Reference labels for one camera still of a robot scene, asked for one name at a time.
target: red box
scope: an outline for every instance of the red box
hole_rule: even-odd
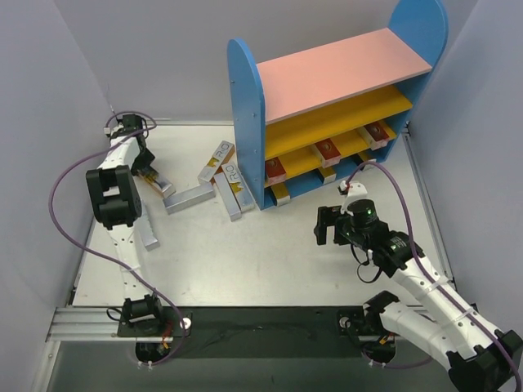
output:
[[[311,148],[314,154],[320,159],[321,167],[331,167],[340,163],[342,160],[342,155],[330,139],[314,143]]]
[[[265,161],[265,177],[268,185],[279,184],[287,180],[287,172],[278,158]]]

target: wooden plank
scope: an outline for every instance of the wooden plank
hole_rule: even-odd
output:
[[[369,145],[360,134],[353,130],[342,133],[341,135],[332,138],[334,145],[343,157],[349,157],[361,151],[365,151]]]
[[[267,124],[431,71],[389,29],[265,61],[257,68]]]
[[[344,158],[369,148],[356,131],[345,132],[332,138],[332,141]],[[320,159],[314,154],[310,146],[281,155],[279,161],[287,172],[288,180],[321,167]]]
[[[394,86],[387,86],[276,122],[266,128],[266,160],[412,108]]]

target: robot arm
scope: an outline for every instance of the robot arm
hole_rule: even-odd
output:
[[[401,304],[390,292],[381,292],[364,305],[367,322],[379,331],[401,335],[432,356],[449,372],[460,392],[497,390],[513,374],[496,344],[468,315],[473,314],[478,323],[496,336],[517,364],[521,360],[523,340],[514,331],[500,332],[481,317],[416,245],[418,259],[430,274],[429,279],[413,258],[409,236],[389,230],[387,223],[379,220],[362,184],[342,182],[338,190],[346,195],[342,206],[318,209],[315,227],[318,245],[326,243],[326,229],[334,226],[335,243],[351,244],[366,252],[382,272],[407,289],[435,319],[433,323]],[[439,287],[466,311],[460,311]]]
[[[122,320],[132,325],[147,322],[147,328],[154,327],[151,324],[161,328],[164,317],[159,298],[130,273],[132,270],[143,276],[135,225],[142,219],[142,203],[132,173],[154,159],[142,135],[125,140],[130,133],[141,129],[139,127],[139,116],[124,115],[123,127],[108,135],[115,148],[97,169],[87,171],[86,180],[95,218],[107,229],[118,259],[129,266],[129,269],[120,267],[125,292]]]

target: blue wooden shelf side panel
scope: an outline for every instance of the blue wooden shelf side panel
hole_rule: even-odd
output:
[[[262,80],[253,54],[240,38],[229,41],[227,64],[238,167],[262,209],[265,182],[265,98]]]
[[[432,69],[437,66],[449,36],[449,20],[441,0],[400,0],[388,27],[430,64]],[[414,108],[432,72],[396,84],[398,90],[413,103]],[[399,135],[412,111],[411,109],[388,118],[387,124]],[[396,140],[397,138],[377,153],[379,159],[387,159]]]

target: white floor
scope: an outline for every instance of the white floor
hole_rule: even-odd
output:
[[[182,191],[198,185],[199,171],[221,140],[234,142],[232,127],[159,127],[147,144],[157,157],[153,167]],[[405,194],[416,242],[441,270],[403,140],[396,143],[386,167]],[[367,187],[380,218],[391,229],[406,231],[388,179],[378,169],[362,172],[357,179]],[[177,305],[361,305],[382,290],[417,304],[385,274],[375,284],[361,283],[349,247],[334,245],[332,235],[328,245],[316,246],[312,230],[317,207],[342,203],[336,190],[339,181],[286,206],[247,212],[233,223],[218,192],[214,199],[169,216],[162,199],[141,180],[136,182],[161,242],[152,252],[142,250],[146,277]],[[116,256],[97,223],[88,245]],[[362,269],[366,278],[374,273],[374,268]],[[118,267],[85,255],[74,305],[122,303]]]

